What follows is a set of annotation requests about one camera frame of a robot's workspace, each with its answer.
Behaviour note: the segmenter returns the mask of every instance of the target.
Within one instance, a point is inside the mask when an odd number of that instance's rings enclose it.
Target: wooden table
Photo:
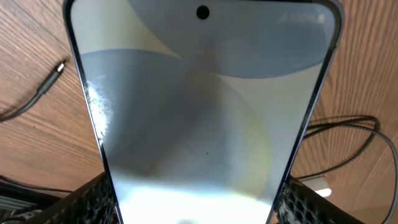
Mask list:
[[[398,2],[342,1],[345,29],[313,120],[371,114],[398,144]],[[72,61],[62,0],[0,1],[0,114],[26,102],[62,58]],[[20,182],[74,190],[100,172],[80,83],[72,62],[51,90],[17,119],[0,124],[0,175]],[[326,169],[352,154],[367,133],[335,129],[305,141],[292,175]],[[379,223],[392,198],[393,160],[376,139],[350,165],[327,175],[331,202]]]

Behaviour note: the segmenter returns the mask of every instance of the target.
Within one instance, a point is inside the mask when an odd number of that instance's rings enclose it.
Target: wood grain surface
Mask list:
[[[371,114],[397,145],[398,2],[341,3],[345,28],[312,120]],[[58,61],[71,60],[56,85],[31,110],[0,124],[0,175],[74,190],[102,172],[103,165],[72,62],[62,1],[0,1],[0,34],[0,114],[29,100]],[[292,175],[339,163],[367,135],[339,128],[305,141]],[[343,210],[387,208],[394,186],[391,152],[375,139],[359,159],[327,179],[332,189],[329,200]]]

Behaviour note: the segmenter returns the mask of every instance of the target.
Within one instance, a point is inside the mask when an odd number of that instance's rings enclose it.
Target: brown wooden surface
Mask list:
[[[342,1],[346,23],[314,119],[371,114],[398,144],[398,3]],[[0,113],[26,102],[52,67],[72,59],[61,0],[0,1]],[[74,190],[103,171],[88,112],[70,63],[54,87],[21,117],[0,124],[0,175]],[[367,136],[340,128],[304,142],[292,175],[337,164]],[[343,210],[390,203],[394,172],[380,139],[357,161],[327,175]]]

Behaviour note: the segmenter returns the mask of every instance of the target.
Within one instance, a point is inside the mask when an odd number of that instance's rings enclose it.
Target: phone bezel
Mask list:
[[[272,1],[272,0],[236,0],[236,1]],[[85,97],[85,101],[86,101],[86,106],[88,108],[88,113],[90,115],[90,119],[91,119],[91,125],[93,125],[93,129],[95,129],[94,127],[94,123],[93,123],[93,118],[92,115],[90,113],[90,105],[88,103],[87,100],[87,95],[86,95],[86,89],[87,89],[87,84],[86,84],[86,78],[85,78],[85,74],[84,74],[84,70],[83,70],[83,65],[81,63],[81,59],[80,59],[80,54],[78,51],[78,47],[77,47],[77,42],[76,42],[76,38],[75,35],[73,33],[73,27],[72,27],[72,20],[70,17],[70,13],[71,13],[71,9],[72,9],[72,4],[75,2],[75,0],[65,0],[63,3],[63,18],[64,18],[64,22],[65,22],[65,27],[67,30],[67,34],[68,34],[68,39],[72,48],[72,54],[73,54],[73,58],[75,59],[75,65],[77,67],[77,72],[79,74],[79,78],[80,78],[80,84],[83,90],[83,96]],[[305,134],[305,130],[308,126],[308,123],[310,121],[310,117],[315,109],[315,105],[316,102],[318,100],[318,97],[320,95],[320,90],[322,89],[323,83],[325,82],[325,78],[328,72],[328,69],[331,65],[331,61],[333,59],[334,53],[336,51],[337,48],[337,43],[341,38],[341,34],[343,32],[343,25],[344,25],[344,12],[343,12],[343,8],[342,6],[339,4],[339,2],[337,2],[336,0],[281,0],[281,2],[305,2],[305,3],[317,3],[317,4],[322,4],[324,6],[326,6],[328,9],[330,9],[330,11],[333,13],[334,17],[335,17],[335,32],[333,34],[333,37],[331,39],[331,43],[330,46],[328,48],[328,51],[326,53],[326,57],[325,60],[323,61],[323,65],[322,68],[320,70],[320,73],[318,75],[318,79],[317,82],[315,84],[315,88],[314,91],[312,92],[310,101],[308,103],[308,107],[307,110],[305,112],[302,124],[300,126],[300,129],[298,131],[297,134],[297,138],[294,142],[294,146],[292,149],[292,152],[290,153],[290,157],[287,163],[287,166],[285,168],[285,172],[281,178],[281,182],[279,184],[279,188],[278,191],[275,195],[275,199],[272,203],[271,206],[271,210],[270,213],[268,214],[268,218],[266,223],[270,223],[273,215],[274,215],[274,210],[276,209],[276,205],[278,203],[278,199],[280,198],[281,193],[283,192],[284,189],[284,184],[289,181],[289,174],[290,174],[290,170],[293,166],[293,161],[295,159],[295,156],[297,155],[297,151],[299,149],[299,146],[302,142],[303,136]],[[106,156],[104,153],[104,149],[102,144],[100,144],[100,142],[98,141],[96,132],[94,131],[94,135],[95,138],[97,140],[97,145],[98,145],[98,149],[99,152],[101,154],[101,158],[103,160],[103,164],[104,164],[104,169],[105,169],[105,173],[108,177],[109,184],[111,186],[111,189],[113,191],[113,194],[116,195],[116,192],[114,190],[114,186],[112,183],[112,178],[110,175],[110,171],[109,171],[109,167],[108,167],[108,162],[106,160]],[[121,216],[121,211],[120,211],[120,207],[118,205],[118,203],[116,203],[116,211],[118,213],[118,218],[119,221],[123,224],[123,218]]]

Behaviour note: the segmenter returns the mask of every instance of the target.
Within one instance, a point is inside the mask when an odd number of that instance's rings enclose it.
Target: phone screen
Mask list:
[[[123,222],[269,220],[338,16],[310,2],[74,1],[69,32]]]

